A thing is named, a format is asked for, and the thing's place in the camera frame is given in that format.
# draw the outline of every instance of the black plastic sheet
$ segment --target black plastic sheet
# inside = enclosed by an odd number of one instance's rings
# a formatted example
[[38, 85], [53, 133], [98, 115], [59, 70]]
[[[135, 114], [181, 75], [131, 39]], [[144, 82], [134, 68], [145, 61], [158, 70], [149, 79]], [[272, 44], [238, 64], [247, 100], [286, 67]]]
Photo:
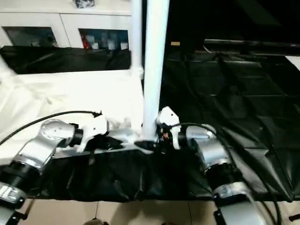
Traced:
[[[127, 51], [4, 47], [0, 53], [20, 74], [126, 69], [130, 64]], [[299, 75], [282, 56], [169, 52], [160, 108], [170, 106], [181, 122], [213, 125], [228, 141], [257, 200], [271, 196], [256, 173], [278, 201], [299, 200]], [[188, 149], [165, 155], [98, 154], [94, 165], [87, 156], [56, 159], [31, 194], [79, 201], [210, 199], [199, 161]]]

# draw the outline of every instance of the white pole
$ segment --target white pole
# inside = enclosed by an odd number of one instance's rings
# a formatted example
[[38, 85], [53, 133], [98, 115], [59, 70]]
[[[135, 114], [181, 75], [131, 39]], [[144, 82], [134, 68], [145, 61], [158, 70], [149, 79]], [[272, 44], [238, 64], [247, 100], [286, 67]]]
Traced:
[[142, 0], [131, 3], [131, 73], [143, 79], [142, 67]]
[[144, 78], [144, 139], [156, 139], [160, 86], [165, 53], [169, 0], [148, 0]]

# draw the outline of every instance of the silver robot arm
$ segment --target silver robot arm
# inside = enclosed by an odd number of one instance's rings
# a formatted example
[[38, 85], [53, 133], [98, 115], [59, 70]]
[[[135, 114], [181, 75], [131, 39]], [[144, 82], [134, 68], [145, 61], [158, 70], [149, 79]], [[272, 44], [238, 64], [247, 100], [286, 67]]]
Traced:
[[38, 135], [29, 140], [0, 174], [0, 225], [17, 224], [25, 215], [26, 193], [43, 174], [57, 147], [80, 144], [83, 130], [61, 120], [47, 120]]
[[241, 179], [241, 173], [234, 169], [229, 153], [212, 132], [189, 126], [186, 139], [189, 147], [197, 149], [205, 177], [213, 190], [218, 208], [214, 213], [217, 224], [266, 225], [251, 191]]

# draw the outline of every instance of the glass cabinet door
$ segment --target glass cabinet door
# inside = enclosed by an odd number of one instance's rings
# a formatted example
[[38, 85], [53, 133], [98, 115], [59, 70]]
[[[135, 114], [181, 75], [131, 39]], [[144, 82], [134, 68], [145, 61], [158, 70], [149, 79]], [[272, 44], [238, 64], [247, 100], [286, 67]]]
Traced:
[[51, 27], [2, 27], [14, 46], [58, 47]]
[[85, 49], [129, 49], [127, 30], [79, 29]]
[[62, 14], [61, 18], [73, 48], [130, 49], [130, 16]]
[[55, 13], [0, 13], [0, 47], [6, 45], [70, 47]]

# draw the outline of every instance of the wrinkled fabric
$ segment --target wrinkled fabric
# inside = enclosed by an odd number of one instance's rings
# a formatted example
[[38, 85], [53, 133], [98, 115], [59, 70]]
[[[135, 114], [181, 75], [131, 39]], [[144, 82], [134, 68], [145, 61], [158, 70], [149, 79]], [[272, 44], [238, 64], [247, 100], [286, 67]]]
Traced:
[[[43, 53], [39, 48], [35, 54], [4, 47], [0, 53], [23, 74], [125, 69], [130, 64], [126, 51], [46, 49]], [[300, 71], [282, 56], [169, 52], [160, 108], [171, 107], [181, 122], [213, 125], [257, 192], [255, 199], [272, 199], [258, 173], [278, 201], [290, 202], [300, 199], [299, 83]], [[164, 155], [138, 150], [104, 153], [96, 155], [93, 165], [88, 159], [52, 161], [30, 194], [41, 199], [113, 202], [208, 200], [211, 196], [199, 159], [189, 149], [170, 149]]]

